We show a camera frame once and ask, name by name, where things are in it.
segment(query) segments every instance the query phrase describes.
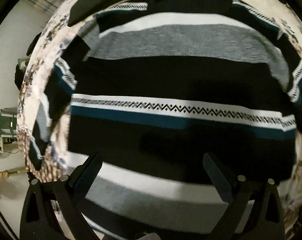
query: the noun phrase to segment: gray stripe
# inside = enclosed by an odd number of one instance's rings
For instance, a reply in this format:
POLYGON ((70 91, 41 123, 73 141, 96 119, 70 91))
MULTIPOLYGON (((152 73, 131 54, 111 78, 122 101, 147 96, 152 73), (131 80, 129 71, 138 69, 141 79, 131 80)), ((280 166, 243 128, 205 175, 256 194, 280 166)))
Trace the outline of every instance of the gray stripe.
POLYGON ((43 140, 44 142, 48 142, 50 138, 50 129, 49 127, 47 127, 47 118, 41 102, 39 104, 39 110, 36 117, 36 121, 39 126, 41 140, 43 140))
MULTIPOLYGON (((119 215, 158 228, 209 233, 227 209, 227 203, 194 204, 150 196, 97 177, 87 199, 119 215)), ((236 232, 241 232, 252 205, 248 205, 236 232)))
POLYGON ((111 32, 99 39, 98 28, 85 35, 87 57, 122 59, 152 56, 201 56, 267 63, 286 90, 289 70, 281 52, 253 29, 231 25, 165 25, 142 31, 111 32))

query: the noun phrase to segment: screw head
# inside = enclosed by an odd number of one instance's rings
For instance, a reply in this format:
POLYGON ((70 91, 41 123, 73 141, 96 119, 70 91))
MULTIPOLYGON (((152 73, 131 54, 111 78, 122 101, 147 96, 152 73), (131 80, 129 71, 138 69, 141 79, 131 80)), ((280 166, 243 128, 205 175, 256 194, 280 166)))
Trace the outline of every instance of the screw head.
POLYGON ((246 180, 246 177, 244 175, 239 175, 238 176, 238 180, 239 181, 245 181, 246 180))
POLYGON ((60 177, 60 180, 61 180, 61 181, 67 181, 68 179, 69 179, 69 176, 66 175, 66 174, 64 174, 64 175, 62 175, 62 176, 60 177))
POLYGON ((31 184, 32 185, 36 185, 38 183, 38 179, 33 179, 32 181, 31 181, 31 184))
POLYGON ((273 185, 275 182, 274 182, 273 179, 268 179, 268 183, 271 184, 271 185, 273 185))

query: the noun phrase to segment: floor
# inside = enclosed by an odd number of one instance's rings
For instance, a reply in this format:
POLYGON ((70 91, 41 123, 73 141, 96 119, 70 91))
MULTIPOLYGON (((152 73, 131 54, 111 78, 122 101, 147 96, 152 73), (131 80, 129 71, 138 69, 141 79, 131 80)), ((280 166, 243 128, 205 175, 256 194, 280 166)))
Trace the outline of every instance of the floor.
MULTIPOLYGON (((4 150, 17 152, 17 144, 5 145, 4 150)), ((20 152, 0 155, 0 171, 19 168, 24 168, 24 157, 20 152)), ((17 236, 19 236, 21 212, 28 187, 27 173, 14 174, 0 182, 0 211, 17 236)))

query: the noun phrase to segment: teal stripe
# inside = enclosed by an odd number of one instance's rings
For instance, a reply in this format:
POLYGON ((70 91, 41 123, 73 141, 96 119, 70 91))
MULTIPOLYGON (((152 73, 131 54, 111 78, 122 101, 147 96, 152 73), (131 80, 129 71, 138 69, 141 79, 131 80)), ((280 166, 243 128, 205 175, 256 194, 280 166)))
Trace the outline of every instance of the teal stripe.
POLYGON ((68 95, 72 95, 73 94, 73 89, 62 79, 63 73, 61 71, 61 69, 58 66, 54 67, 54 71, 56 72, 56 74, 59 77, 59 86, 61 86, 64 90, 64 92, 66 92, 68 95))
POLYGON ((301 89, 302 89, 302 78, 298 83, 298 87, 300 89, 300 94, 299 94, 299 98, 297 99, 297 101, 294 103, 294 105, 296 106, 300 106, 302 104, 302 95, 301 95, 301 89))
POLYGON ((285 140, 288 138, 295 138, 295 129, 284 132, 279 129, 254 127, 246 124, 216 122, 211 120, 167 116, 159 114, 146 114, 100 108, 71 106, 71 115, 100 118, 118 122, 150 125, 176 130, 185 130, 196 125, 211 126, 221 129, 227 129, 228 127, 230 127, 233 129, 243 129, 248 132, 252 132, 258 138, 274 140, 285 140))

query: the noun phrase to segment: zigzag pattern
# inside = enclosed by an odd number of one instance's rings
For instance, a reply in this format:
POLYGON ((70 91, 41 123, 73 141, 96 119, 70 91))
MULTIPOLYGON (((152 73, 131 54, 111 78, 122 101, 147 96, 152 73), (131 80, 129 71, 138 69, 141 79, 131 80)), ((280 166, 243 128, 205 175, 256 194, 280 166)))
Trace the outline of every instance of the zigzag pattern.
POLYGON ((242 1, 240 0, 232 0, 232 3, 233 4, 238 4, 238 5, 241 5, 241 6, 244 6, 248 11, 249 13, 255 15, 256 17, 258 17, 259 19, 261 19, 262 21, 265 21, 267 22, 268 24, 271 24, 275 27, 278 28, 278 26, 276 25, 275 21, 273 19, 270 19, 269 17, 261 14, 260 12, 258 12, 255 8, 253 8, 252 6, 249 6, 247 5, 246 3, 243 3, 242 1))
POLYGON ((60 68, 63 74, 62 80, 66 82, 66 84, 71 87, 72 90, 75 90, 77 81, 74 79, 74 75, 70 72, 68 64, 63 59, 58 58, 55 61, 55 66, 60 68))
POLYGON ((299 66, 293 71, 293 85, 291 90, 287 93, 290 97, 291 102, 296 102, 300 96, 300 89, 299 89, 299 81, 302 78, 302 61, 300 62, 299 66))
POLYGON ((170 111, 170 112, 197 114, 197 115, 205 114, 208 116, 249 120, 251 122, 256 122, 256 123, 281 124, 283 128, 295 125, 294 119, 283 121, 282 118, 277 118, 272 116, 260 116, 260 115, 253 115, 244 112, 212 109, 212 108, 209 109, 209 108, 195 107, 195 106, 178 106, 178 105, 168 105, 168 104, 150 103, 150 102, 93 100, 93 99, 83 99, 83 98, 73 98, 72 102, 102 105, 102 106, 119 106, 119 107, 140 108, 140 109, 148 109, 148 110, 152 109, 155 111, 170 111))
POLYGON ((115 6, 106 8, 102 12, 108 12, 108 11, 115 11, 115 10, 139 10, 139 11, 146 11, 148 7, 148 4, 146 2, 140 2, 140 3, 120 3, 115 6))

